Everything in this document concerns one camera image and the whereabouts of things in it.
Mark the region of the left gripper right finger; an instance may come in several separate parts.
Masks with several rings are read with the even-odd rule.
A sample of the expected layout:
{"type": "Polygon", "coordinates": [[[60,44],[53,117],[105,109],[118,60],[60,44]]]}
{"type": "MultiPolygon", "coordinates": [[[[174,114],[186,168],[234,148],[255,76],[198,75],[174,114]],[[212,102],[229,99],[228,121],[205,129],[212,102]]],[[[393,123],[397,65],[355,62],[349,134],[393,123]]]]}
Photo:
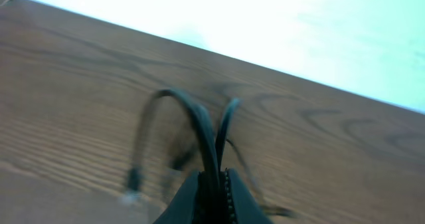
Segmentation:
{"type": "Polygon", "coordinates": [[[225,171],[228,177],[228,211],[231,223],[272,224],[260,209],[235,169],[225,171]]]}

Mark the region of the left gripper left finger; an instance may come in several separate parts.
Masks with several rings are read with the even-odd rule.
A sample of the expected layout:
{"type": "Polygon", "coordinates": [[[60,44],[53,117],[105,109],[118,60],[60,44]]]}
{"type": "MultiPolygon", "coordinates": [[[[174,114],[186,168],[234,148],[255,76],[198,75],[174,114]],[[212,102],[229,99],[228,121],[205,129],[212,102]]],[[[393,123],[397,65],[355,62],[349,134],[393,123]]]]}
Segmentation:
{"type": "Polygon", "coordinates": [[[153,224],[191,224],[198,190],[198,171],[193,171],[182,183],[165,211],[153,224]]]}

